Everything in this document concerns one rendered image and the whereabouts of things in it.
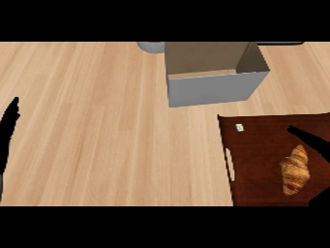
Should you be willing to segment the grey open cardboard box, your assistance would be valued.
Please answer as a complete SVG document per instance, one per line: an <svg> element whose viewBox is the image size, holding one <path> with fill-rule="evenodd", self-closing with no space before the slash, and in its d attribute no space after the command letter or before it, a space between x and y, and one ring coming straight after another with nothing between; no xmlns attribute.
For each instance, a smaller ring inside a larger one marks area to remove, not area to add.
<svg viewBox="0 0 330 248"><path fill-rule="evenodd" d="M270 72L256 42L167 42L173 108L247 101Z"/></svg>

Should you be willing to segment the grey round container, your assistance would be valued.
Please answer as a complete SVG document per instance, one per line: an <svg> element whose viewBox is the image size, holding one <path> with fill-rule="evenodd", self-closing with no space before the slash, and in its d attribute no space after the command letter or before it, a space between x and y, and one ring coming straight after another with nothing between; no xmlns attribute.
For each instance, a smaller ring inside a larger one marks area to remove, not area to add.
<svg viewBox="0 0 330 248"><path fill-rule="evenodd" d="M139 42L141 49L150 53L164 53L166 43L164 42Z"/></svg>

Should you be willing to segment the dark flat appliance edge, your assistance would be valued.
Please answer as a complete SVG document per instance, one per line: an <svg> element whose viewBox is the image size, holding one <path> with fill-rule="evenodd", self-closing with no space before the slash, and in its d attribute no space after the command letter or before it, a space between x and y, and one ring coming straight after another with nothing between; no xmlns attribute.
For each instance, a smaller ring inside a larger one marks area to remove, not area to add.
<svg viewBox="0 0 330 248"><path fill-rule="evenodd" d="M306 42L257 42L259 46L300 46Z"/></svg>

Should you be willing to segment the dark brown wooden tray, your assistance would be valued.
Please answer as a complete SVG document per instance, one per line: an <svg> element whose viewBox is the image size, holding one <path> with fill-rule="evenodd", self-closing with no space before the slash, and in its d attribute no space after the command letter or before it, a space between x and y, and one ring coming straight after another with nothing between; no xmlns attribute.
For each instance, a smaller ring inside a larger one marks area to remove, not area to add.
<svg viewBox="0 0 330 248"><path fill-rule="evenodd" d="M238 206L306 206L330 186L330 164L316 150L307 150L310 180L301 192L284 194L281 161L306 143L288 132L295 126L330 141L330 112L264 116L220 116L232 200ZM245 131L238 132L236 124Z"/></svg>

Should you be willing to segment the golden brown croissant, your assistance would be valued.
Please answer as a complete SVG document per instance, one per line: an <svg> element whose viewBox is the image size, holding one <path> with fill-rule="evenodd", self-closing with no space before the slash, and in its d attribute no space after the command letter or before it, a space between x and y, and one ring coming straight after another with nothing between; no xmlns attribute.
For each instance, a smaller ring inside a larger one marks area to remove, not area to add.
<svg viewBox="0 0 330 248"><path fill-rule="evenodd" d="M304 146L300 144L288 157L281 161L284 194L292 196L298 194L310 180L309 156Z"/></svg>

